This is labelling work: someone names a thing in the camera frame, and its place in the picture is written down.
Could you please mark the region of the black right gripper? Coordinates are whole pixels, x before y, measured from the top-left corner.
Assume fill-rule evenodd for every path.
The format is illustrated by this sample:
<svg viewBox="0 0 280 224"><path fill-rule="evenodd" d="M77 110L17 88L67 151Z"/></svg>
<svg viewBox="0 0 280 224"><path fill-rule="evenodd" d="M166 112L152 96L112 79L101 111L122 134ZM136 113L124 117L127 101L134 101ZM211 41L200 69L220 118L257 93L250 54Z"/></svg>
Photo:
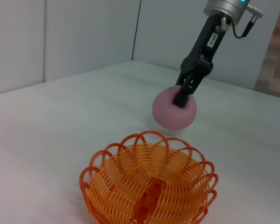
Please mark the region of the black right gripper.
<svg viewBox="0 0 280 224"><path fill-rule="evenodd" d="M196 91L207 75L204 72L189 73L197 67L201 59L213 67L213 57L225 35L225 32L216 31L216 28L222 25L222 18L223 16L215 14L206 20L191 52L183 60L180 75L175 83L180 86L180 89L174 97L174 105L184 108L189 96Z"/></svg>

